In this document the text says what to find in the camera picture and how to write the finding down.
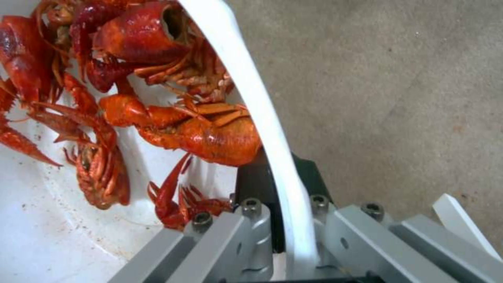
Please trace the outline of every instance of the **metal frame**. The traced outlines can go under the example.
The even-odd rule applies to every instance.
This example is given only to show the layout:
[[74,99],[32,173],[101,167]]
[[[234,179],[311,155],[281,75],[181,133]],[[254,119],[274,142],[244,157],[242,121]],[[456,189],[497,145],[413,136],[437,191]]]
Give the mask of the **metal frame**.
[[500,261],[423,215],[390,227],[390,231],[463,282],[503,282]]
[[253,250],[246,217],[222,213],[167,282],[238,281]]
[[162,229],[109,282],[164,282],[195,245],[179,231]]
[[456,282],[354,205],[327,215],[324,245],[353,276],[373,272],[388,282]]

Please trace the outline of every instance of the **cooked crayfish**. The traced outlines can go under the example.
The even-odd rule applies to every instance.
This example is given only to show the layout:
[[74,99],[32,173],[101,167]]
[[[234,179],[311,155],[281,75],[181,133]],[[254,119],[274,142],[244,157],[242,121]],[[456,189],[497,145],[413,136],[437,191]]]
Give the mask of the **cooked crayfish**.
[[41,153],[36,145],[8,126],[7,113],[15,100],[19,100],[28,115],[37,121],[59,121],[51,113],[33,106],[32,102],[55,102],[61,87],[55,77],[59,69],[53,68],[54,53],[37,33],[33,18],[4,16],[0,23],[0,62],[9,79],[0,79],[0,143],[42,162],[61,166]]
[[65,86],[75,97],[77,108],[49,103],[36,105],[55,110],[78,125],[91,127],[95,132],[94,143],[83,132],[68,136],[68,133],[61,133],[57,128],[53,128],[64,134],[64,139],[77,142],[77,154],[74,150],[68,153],[65,149],[64,152],[67,161],[76,167],[80,189],[88,202],[99,209],[108,209],[116,202],[128,205],[129,177],[122,153],[117,146],[115,130],[98,115],[94,97],[82,84],[65,74]]
[[208,162],[240,166],[251,162],[261,142],[242,105],[226,103],[145,107],[138,97],[118,94],[99,102],[113,126],[131,126],[154,146],[183,149]]
[[[16,88],[23,106],[31,101],[55,102],[61,87],[53,69],[54,52],[37,32],[33,18],[4,16],[0,23],[0,62]],[[12,94],[12,90],[0,87]]]
[[182,230],[185,224],[199,212],[207,211],[218,216],[223,211],[231,211],[229,201],[208,199],[193,185],[179,186],[178,204],[173,201],[178,177],[186,172],[191,159],[190,153],[185,154],[160,188],[153,182],[150,182],[147,187],[148,196],[155,204],[155,214],[166,228]]
[[[85,69],[93,46],[90,35],[128,7],[145,1],[147,0],[42,0],[34,14],[39,33],[63,58],[68,58],[70,48],[73,48],[80,79],[85,81]],[[44,14],[48,20],[48,33],[43,33],[41,29]],[[64,65],[68,66],[67,59],[64,60]]]
[[175,1],[148,2],[127,10],[99,29],[93,49],[102,57],[151,64],[137,67],[135,74],[148,85],[166,83],[178,95],[201,102],[223,101],[234,86],[209,42]]

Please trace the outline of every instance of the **white plastic container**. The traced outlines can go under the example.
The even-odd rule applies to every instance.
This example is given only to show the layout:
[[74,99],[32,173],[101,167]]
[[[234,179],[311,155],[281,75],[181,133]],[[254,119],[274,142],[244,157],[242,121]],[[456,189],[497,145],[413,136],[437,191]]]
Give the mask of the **white plastic container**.
[[[37,3],[2,0],[0,13],[28,16]],[[3,69],[0,74],[8,77]],[[133,85],[145,103],[162,105],[175,99],[162,87],[147,87],[141,80],[133,80]],[[63,96],[59,103],[70,104],[69,95]],[[13,120],[24,117],[19,109],[8,115]],[[10,125],[64,167],[58,169],[0,145],[0,241],[5,243],[0,281],[106,281],[162,229],[146,194],[147,184],[152,180],[161,185],[183,151],[154,147],[133,127],[119,129],[131,203],[99,210],[85,200],[75,167],[64,158],[62,148],[71,149],[73,143],[54,144],[57,134],[32,120]],[[228,197],[234,191],[235,174],[236,168],[194,159],[188,179],[206,195]]]
[[[262,137],[285,225],[286,275],[309,278],[317,256],[307,194],[233,14],[219,0],[180,2],[220,55]],[[28,16],[37,3],[38,0],[0,0],[0,15]],[[3,69],[0,75],[7,77]],[[163,88],[147,87],[140,80],[133,83],[146,104],[161,105],[174,99],[166,95]],[[18,110],[9,114],[11,119],[24,117]],[[183,155],[182,151],[153,147],[133,128],[119,130],[119,146],[131,181],[131,204],[115,205],[102,211],[86,202],[77,186],[75,168],[64,159],[61,149],[71,143],[53,144],[56,134],[33,121],[11,126],[65,166],[57,169],[0,145],[0,187],[3,190],[0,241],[5,243],[0,253],[1,281],[106,281],[162,229],[146,194],[146,186],[150,180],[161,184]],[[227,197],[234,190],[235,174],[235,168],[197,160],[187,179],[210,197]]]

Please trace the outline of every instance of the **hex socket screw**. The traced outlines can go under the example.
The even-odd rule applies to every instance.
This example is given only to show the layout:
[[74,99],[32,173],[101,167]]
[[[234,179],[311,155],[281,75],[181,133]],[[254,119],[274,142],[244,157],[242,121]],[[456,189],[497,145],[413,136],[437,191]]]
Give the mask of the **hex socket screw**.
[[207,211],[200,212],[192,218],[192,228],[195,232],[204,233],[213,224],[213,218]]
[[262,203],[258,198],[250,197],[241,202],[243,216],[253,219],[262,213]]
[[381,222],[384,218],[384,208],[381,204],[371,201],[362,204],[360,209],[368,214],[370,217],[375,219],[377,222]]
[[309,197],[311,200],[311,209],[313,214],[325,214],[328,213],[328,198],[321,194],[314,194]]

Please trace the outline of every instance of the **floor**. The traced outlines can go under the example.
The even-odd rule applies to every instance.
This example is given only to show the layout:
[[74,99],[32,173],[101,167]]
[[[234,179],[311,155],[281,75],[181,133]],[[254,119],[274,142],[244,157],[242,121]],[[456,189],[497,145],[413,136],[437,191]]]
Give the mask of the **floor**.
[[503,2],[229,2],[337,205],[400,220],[446,192],[503,253]]

